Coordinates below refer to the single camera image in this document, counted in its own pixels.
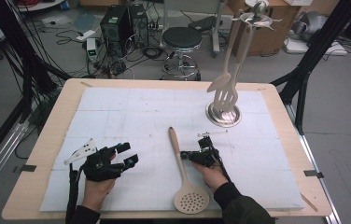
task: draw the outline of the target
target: wooden table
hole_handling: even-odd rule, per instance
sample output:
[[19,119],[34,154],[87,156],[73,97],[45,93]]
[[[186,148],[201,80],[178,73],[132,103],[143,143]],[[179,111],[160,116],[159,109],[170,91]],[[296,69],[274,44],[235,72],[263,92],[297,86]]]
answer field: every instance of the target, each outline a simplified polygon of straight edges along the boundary
[[[62,147],[63,140],[81,99],[89,87],[147,88],[147,89],[207,89],[209,82],[153,81],[153,80],[102,80],[69,79],[53,107],[48,121],[26,162],[35,165],[34,172],[22,172],[7,201],[4,219],[59,219],[65,212],[40,212],[53,163]],[[271,114],[283,149],[302,194],[305,207],[302,210],[269,211],[272,217],[326,217],[331,213],[330,204],[318,179],[305,176],[305,170],[314,170],[309,162],[299,136],[271,84],[239,83],[238,91],[260,91]],[[101,218],[191,218],[221,217],[220,211],[203,211],[197,215],[184,215],[178,211],[103,212]]]

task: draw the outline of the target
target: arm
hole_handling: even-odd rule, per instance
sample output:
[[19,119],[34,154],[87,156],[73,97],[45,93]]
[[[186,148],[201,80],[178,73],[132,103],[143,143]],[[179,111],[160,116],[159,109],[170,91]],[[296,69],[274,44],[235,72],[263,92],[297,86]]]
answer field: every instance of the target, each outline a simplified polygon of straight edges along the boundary
[[94,182],[87,179],[82,205],[77,206],[70,224],[95,224],[100,217],[105,196],[114,188],[115,180]]
[[268,212],[252,198],[243,196],[232,182],[228,182],[218,166],[207,168],[197,163],[193,166],[213,190],[225,224],[274,224]]

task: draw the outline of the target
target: wooden spatula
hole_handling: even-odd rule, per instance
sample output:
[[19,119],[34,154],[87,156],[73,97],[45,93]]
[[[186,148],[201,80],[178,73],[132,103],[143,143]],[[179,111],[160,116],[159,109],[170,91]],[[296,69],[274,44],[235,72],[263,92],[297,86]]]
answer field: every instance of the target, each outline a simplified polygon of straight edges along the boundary
[[217,111],[229,113],[237,102],[239,97],[235,87],[237,77],[243,67],[243,62],[245,61],[248,53],[248,49],[254,34],[254,29],[255,28],[253,28],[250,24],[246,25],[239,45],[239,51],[241,51],[241,53],[236,58],[236,66],[234,67],[232,78],[227,84],[216,90],[216,94],[214,96],[214,108]]
[[175,195],[175,208],[185,214],[197,214],[202,212],[210,202],[210,196],[207,191],[191,184],[188,181],[184,164],[182,163],[176,131],[173,127],[169,128],[170,140],[175,151],[176,160],[182,175],[181,190]]

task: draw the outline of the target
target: paper sheet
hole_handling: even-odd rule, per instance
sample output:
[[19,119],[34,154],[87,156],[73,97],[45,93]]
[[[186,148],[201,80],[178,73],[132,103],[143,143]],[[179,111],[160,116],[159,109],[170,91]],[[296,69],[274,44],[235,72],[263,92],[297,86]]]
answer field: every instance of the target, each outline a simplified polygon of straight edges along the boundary
[[[211,123],[205,107],[214,93],[205,90],[87,88],[53,165],[41,211],[65,211],[68,166],[63,162],[93,138],[98,149],[130,142],[116,161],[138,154],[139,162],[117,179],[103,210],[176,210],[173,199],[182,185],[168,135],[175,128],[181,150],[198,150],[198,133],[212,135],[225,167],[242,194],[268,209],[301,209],[303,202],[271,116],[259,91],[238,91],[241,122],[232,128]],[[74,162],[77,169],[85,160]],[[205,188],[201,175],[184,161],[189,180]],[[84,174],[78,203],[83,199]],[[214,199],[206,209],[220,209]]]

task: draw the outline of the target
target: black metal pole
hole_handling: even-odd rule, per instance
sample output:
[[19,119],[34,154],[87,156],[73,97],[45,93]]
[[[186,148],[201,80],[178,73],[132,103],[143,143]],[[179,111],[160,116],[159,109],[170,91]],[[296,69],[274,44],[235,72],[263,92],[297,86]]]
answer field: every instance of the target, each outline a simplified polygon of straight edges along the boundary
[[313,69],[315,69],[335,38],[350,20],[351,1],[340,0],[322,27],[321,31],[317,34],[317,37],[313,41],[312,45],[304,54],[298,66],[291,73],[288,73],[287,75],[271,82],[275,86],[287,82],[283,90],[279,92],[283,103],[286,105],[290,105],[292,103],[292,98],[297,92],[299,92],[295,126],[300,134],[303,134],[303,110],[309,76],[312,74]]
[[0,47],[4,51],[13,69],[18,75],[23,77],[22,99],[0,127],[1,144],[16,120],[21,116],[21,122],[23,122],[30,115],[31,104],[34,97],[33,88],[44,93],[49,93],[56,88],[57,85],[51,80],[48,71],[63,80],[67,80],[71,78],[71,76],[46,63],[36,55],[33,46],[24,34],[11,6],[6,0],[0,0],[0,29],[4,33],[7,42],[14,48],[21,59],[21,67],[18,67],[12,61],[1,40]]

